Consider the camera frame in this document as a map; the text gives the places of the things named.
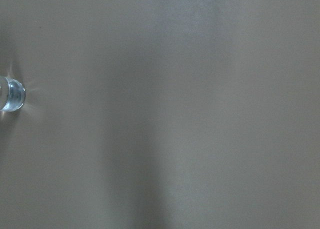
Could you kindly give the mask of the glass sauce bottle metal spout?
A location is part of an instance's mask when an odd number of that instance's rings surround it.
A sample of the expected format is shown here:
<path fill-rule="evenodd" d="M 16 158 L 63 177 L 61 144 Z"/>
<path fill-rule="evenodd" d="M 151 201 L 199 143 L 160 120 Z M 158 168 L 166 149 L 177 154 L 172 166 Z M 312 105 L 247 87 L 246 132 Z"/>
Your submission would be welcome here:
<path fill-rule="evenodd" d="M 26 98 L 24 86 L 16 79 L 0 77 L 0 111 L 15 112 L 19 110 Z"/>

